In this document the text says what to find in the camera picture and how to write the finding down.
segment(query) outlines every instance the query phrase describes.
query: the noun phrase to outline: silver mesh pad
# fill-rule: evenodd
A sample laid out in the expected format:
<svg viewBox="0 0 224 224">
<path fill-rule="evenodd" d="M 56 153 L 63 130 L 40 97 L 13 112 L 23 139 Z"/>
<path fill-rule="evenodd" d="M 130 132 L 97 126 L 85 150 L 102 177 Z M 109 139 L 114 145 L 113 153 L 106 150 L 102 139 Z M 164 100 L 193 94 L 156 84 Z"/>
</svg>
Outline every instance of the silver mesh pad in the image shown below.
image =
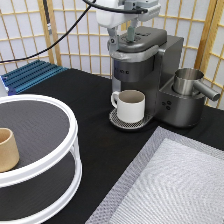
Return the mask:
<svg viewBox="0 0 224 224">
<path fill-rule="evenodd" d="M 223 223 L 223 170 L 223 160 L 165 139 L 109 223 Z"/>
<path fill-rule="evenodd" d="M 68 116 L 52 104 L 25 100 L 0 104 L 0 128 L 13 131 L 20 154 L 14 169 L 52 152 L 65 139 L 69 127 Z"/>
<path fill-rule="evenodd" d="M 158 127 L 86 224 L 108 224 L 110 218 L 165 138 L 224 160 L 222 151 Z"/>
</svg>

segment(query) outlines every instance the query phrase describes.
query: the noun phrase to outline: black cable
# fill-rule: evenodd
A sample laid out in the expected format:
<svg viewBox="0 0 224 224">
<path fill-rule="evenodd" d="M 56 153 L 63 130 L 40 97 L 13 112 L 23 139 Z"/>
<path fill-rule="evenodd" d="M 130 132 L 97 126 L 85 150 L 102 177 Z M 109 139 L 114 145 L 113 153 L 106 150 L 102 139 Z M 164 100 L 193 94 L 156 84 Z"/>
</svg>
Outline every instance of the black cable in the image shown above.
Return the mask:
<svg viewBox="0 0 224 224">
<path fill-rule="evenodd" d="M 6 61 L 0 61 L 0 63 L 6 63 L 6 62 L 13 62 L 13 61 L 22 61 L 22 60 L 27 60 L 27 59 L 30 59 L 30 58 L 33 58 L 33 57 L 36 57 L 48 50 L 50 50 L 51 48 L 53 48 L 56 44 L 58 44 L 61 40 L 63 40 L 75 27 L 76 25 L 79 23 L 79 21 L 82 19 L 82 17 L 89 11 L 89 9 L 91 8 L 92 6 L 89 6 L 84 12 L 83 14 L 77 19 L 77 21 L 74 23 L 74 25 L 60 38 L 58 39 L 54 44 L 52 44 L 50 47 L 48 47 L 47 49 L 41 51 L 41 52 L 38 52 L 34 55 L 31 55 L 29 57 L 26 57 L 26 58 L 20 58 L 20 59 L 12 59 L 12 60 L 6 60 Z"/>
<path fill-rule="evenodd" d="M 136 9 L 133 9 L 133 10 L 113 9 L 113 8 L 108 8 L 108 7 L 105 7 L 105 6 L 93 4 L 94 2 L 90 2 L 88 0 L 83 0 L 83 1 L 86 4 L 88 4 L 89 6 L 92 6 L 94 8 L 101 9 L 101 10 L 104 10 L 104 11 L 108 11 L 108 12 L 116 12 L 116 13 L 124 13 L 124 14 L 144 14 L 144 13 L 148 12 L 147 9 L 142 9 L 140 7 L 136 8 Z"/>
</svg>

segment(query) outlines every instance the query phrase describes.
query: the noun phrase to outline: black tablecloth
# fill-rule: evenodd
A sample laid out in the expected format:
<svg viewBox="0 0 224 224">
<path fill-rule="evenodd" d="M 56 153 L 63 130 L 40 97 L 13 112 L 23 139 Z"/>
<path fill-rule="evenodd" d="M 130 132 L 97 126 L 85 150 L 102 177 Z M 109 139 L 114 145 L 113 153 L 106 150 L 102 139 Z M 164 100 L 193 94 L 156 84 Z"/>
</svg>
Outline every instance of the black tablecloth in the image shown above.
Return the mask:
<svg viewBox="0 0 224 224">
<path fill-rule="evenodd" d="M 152 121 L 136 133 L 115 129 L 109 122 L 111 80 L 70 69 L 25 91 L 51 96 L 73 110 L 79 125 L 83 176 L 70 203 L 47 224 L 82 224 L 91 216 L 158 126 L 224 150 L 224 111 L 205 107 L 201 122 L 177 129 Z"/>
</svg>

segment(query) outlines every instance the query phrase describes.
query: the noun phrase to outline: shoji screen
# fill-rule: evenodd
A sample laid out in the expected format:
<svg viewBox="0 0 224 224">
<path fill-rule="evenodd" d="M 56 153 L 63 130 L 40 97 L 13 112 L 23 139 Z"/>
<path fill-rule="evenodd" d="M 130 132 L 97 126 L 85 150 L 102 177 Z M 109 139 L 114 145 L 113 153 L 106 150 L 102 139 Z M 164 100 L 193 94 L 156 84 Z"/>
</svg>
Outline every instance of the shoji screen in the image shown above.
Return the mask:
<svg viewBox="0 0 224 224">
<path fill-rule="evenodd" d="M 0 0 L 0 61 L 30 56 L 49 45 L 42 0 Z M 30 60 L 0 64 L 0 75 L 36 59 L 54 63 L 49 51 Z"/>
<path fill-rule="evenodd" d="M 204 44 L 200 42 L 202 36 L 208 35 L 216 1 L 160 0 L 160 16 L 139 25 L 166 29 L 170 35 L 184 37 L 180 67 L 194 67 L 196 58 L 200 65 L 204 51 Z M 48 0 L 51 24 L 56 29 L 55 33 L 53 29 L 54 40 L 71 27 L 86 7 L 82 0 Z M 126 25 L 123 24 L 121 30 L 125 29 Z M 107 31 L 98 27 L 95 9 L 92 8 L 77 29 L 60 43 L 60 49 L 56 49 L 58 63 L 94 74 L 109 75 L 111 61 L 107 40 Z"/>
<path fill-rule="evenodd" d="M 180 67 L 199 67 L 204 51 L 202 39 L 208 35 L 216 0 L 159 0 L 159 17 L 140 25 L 167 30 L 184 38 Z"/>
<path fill-rule="evenodd" d="M 74 24 L 86 7 L 82 0 L 48 0 L 54 41 Z M 111 61 L 107 41 L 107 30 L 98 26 L 95 9 L 92 8 L 59 44 L 60 49 L 56 49 L 58 64 L 109 76 Z"/>
<path fill-rule="evenodd" d="M 224 0 L 219 0 L 216 6 L 201 70 L 207 85 L 221 93 L 218 102 L 209 100 L 208 105 L 224 109 Z"/>
</svg>

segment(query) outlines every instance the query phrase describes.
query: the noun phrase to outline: round tray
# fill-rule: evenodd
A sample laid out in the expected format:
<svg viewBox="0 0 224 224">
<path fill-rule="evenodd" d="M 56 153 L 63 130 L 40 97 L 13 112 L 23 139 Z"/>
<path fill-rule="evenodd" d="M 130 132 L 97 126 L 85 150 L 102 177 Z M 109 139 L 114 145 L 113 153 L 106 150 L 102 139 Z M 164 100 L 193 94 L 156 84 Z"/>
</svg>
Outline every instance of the round tray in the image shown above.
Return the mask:
<svg viewBox="0 0 224 224">
<path fill-rule="evenodd" d="M 37 177 L 0 188 L 0 223 L 43 223 L 72 199 L 81 175 L 81 161 L 75 158 L 72 150 Z"/>
<path fill-rule="evenodd" d="M 31 179 L 58 163 L 73 147 L 78 126 L 71 109 L 39 95 L 0 98 L 0 127 L 14 132 L 20 161 L 0 173 L 0 188 Z"/>
</svg>

